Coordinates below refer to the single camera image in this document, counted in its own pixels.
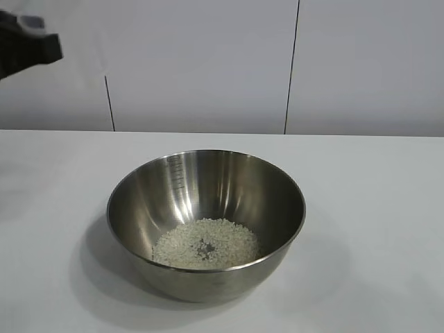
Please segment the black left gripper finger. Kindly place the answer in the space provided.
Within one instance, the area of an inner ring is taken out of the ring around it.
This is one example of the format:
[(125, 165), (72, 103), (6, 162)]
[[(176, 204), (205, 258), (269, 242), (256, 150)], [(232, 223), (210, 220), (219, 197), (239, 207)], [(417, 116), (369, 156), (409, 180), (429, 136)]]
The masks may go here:
[(46, 30), (42, 17), (1, 11), (1, 79), (61, 59), (60, 37)]

